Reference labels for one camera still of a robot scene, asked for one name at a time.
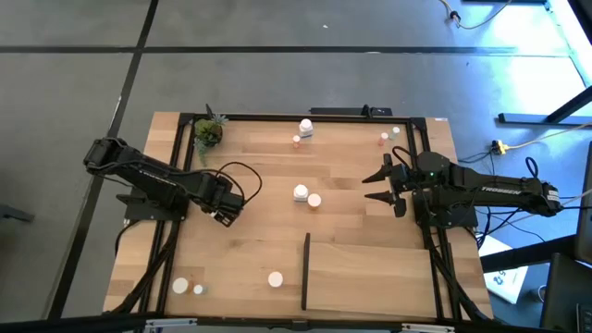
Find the white bottle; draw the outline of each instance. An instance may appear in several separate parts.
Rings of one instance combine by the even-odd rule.
[[[299,203],[306,203],[308,198],[308,189],[304,185],[298,185],[294,188],[294,201]]]
[[[294,135],[294,137],[292,137],[292,144],[294,145],[294,148],[300,147],[300,136]]]
[[[382,133],[380,134],[380,138],[378,139],[378,145],[379,146],[383,146],[385,145],[385,141],[389,138],[389,135],[387,133]]]
[[[395,139],[397,139],[397,135],[399,135],[400,132],[401,132],[401,130],[395,126],[394,128],[392,128],[392,132],[390,133],[388,138],[391,140],[395,140]]]
[[[303,119],[300,122],[300,137],[306,138],[313,135],[313,122],[310,119]]]

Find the black table leg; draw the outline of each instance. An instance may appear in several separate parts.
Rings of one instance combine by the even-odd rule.
[[[481,257],[483,272],[496,272],[551,260],[554,253],[574,258],[575,235]]]
[[[548,116],[501,113],[498,115],[500,123],[531,124],[531,125],[567,125],[577,126],[589,123],[592,117],[571,116],[575,111],[592,102],[592,86],[580,92],[571,101],[558,108]]]

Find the small white object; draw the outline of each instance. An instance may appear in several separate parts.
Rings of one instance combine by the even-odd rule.
[[[301,138],[313,135],[313,122],[310,119],[303,119],[300,122],[299,128]]]
[[[300,184],[294,188],[294,201],[306,203],[308,198],[308,189],[306,186]]]
[[[487,236],[483,246],[479,249],[479,256],[484,256],[502,251],[508,251],[512,248],[491,236]],[[520,290],[526,278],[528,266],[522,266],[514,269],[506,269],[498,272],[485,273],[485,285],[487,289],[502,299],[516,304]]]
[[[273,272],[267,278],[267,282],[273,288],[280,287],[284,283],[284,277],[282,277],[281,273]]]
[[[205,287],[202,285],[195,285],[195,287],[193,287],[193,293],[196,295],[203,295],[205,293]]]
[[[189,281],[184,277],[179,277],[173,282],[173,291],[175,291],[176,294],[185,293],[188,287]]]
[[[401,130],[398,127],[394,127],[392,128],[392,132],[390,133],[390,139],[391,140],[395,140],[397,138],[397,135],[399,135],[399,133],[401,132]]]
[[[380,139],[378,139],[378,145],[382,146],[385,144],[385,141],[389,138],[389,135],[387,133],[382,133],[380,134]]]
[[[316,193],[309,195],[308,196],[308,205],[311,206],[311,208],[313,208],[313,209],[320,206],[321,205],[321,196]]]
[[[300,147],[300,136],[294,135],[292,137],[292,142],[294,143],[294,148]]]

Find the yellow plug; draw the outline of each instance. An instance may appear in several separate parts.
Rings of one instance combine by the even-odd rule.
[[[507,151],[510,150],[510,146],[504,144],[501,140],[494,140],[491,143],[491,151],[494,154],[506,154]]]

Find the gray concrete floor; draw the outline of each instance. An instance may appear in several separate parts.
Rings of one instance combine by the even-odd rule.
[[[451,3],[466,24],[498,7]],[[0,0],[0,46],[134,45],[148,5]],[[458,31],[445,16],[438,0],[163,0],[148,44],[517,46],[542,54],[565,47],[542,6],[512,5],[474,31]],[[0,321],[43,316],[89,180],[81,160],[92,139],[105,134],[129,64],[129,55],[0,55],[0,202],[36,215],[30,224],[0,224]],[[457,154],[467,156],[494,139],[519,143],[558,130],[502,126],[494,117],[546,114],[583,89],[568,57],[145,55],[119,135],[143,147],[154,111],[202,112],[205,103],[221,113],[296,114],[312,106],[370,104],[401,116],[449,118]],[[579,194],[591,138],[583,130],[533,144],[497,157],[496,172],[527,175],[524,158],[532,156],[540,177],[561,195]],[[561,173],[551,171],[559,167]],[[123,191],[104,185],[67,316],[101,312],[124,211],[115,194]],[[520,227],[550,240],[573,233],[576,219],[577,212],[566,211]],[[538,241],[512,228],[496,237],[514,247]],[[528,281],[536,285],[546,267],[532,271]],[[502,319],[537,325],[535,304],[522,304],[526,310],[519,312],[492,301]]]

